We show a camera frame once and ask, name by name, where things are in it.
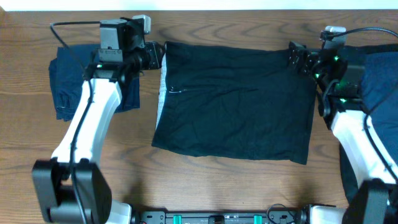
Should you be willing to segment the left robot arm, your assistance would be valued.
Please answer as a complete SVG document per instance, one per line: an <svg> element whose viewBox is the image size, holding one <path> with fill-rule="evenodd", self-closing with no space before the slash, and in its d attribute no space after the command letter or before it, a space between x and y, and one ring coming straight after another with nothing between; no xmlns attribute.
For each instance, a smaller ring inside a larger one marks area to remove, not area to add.
<svg viewBox="0 0 398 224"><path fill-rule="evenodd" d="M148 42L151 19L141 14L99 21L100 46L83 66L80 102L61 143L37 160L32 180L43 219L49 223L139 223L127 203L112 198L100 171L111 118L132 80L161 67L164 48Z"/></svg>

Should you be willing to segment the black shorts garment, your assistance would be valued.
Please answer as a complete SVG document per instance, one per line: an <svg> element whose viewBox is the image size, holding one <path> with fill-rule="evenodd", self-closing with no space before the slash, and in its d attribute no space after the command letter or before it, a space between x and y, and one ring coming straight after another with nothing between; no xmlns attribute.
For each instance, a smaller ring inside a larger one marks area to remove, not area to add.
<svg viewBox="0 0 398 224"><path fill-rule="evenodd" d="M288 50L165 46L154 147L307 163L316 85L289 69Z"/></svg>

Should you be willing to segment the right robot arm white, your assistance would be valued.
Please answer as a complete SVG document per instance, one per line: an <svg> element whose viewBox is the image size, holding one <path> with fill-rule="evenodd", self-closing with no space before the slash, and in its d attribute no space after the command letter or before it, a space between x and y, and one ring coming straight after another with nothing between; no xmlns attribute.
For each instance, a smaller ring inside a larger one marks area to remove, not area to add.
<svg viewBox="0 0 398 224"><path fill-rule="evenodd" d="M356 179L347 208L309 204L295 223L396 223L397 46L291 42L288 67L318 85L318 112L349 161L342 175Z"/></svg>

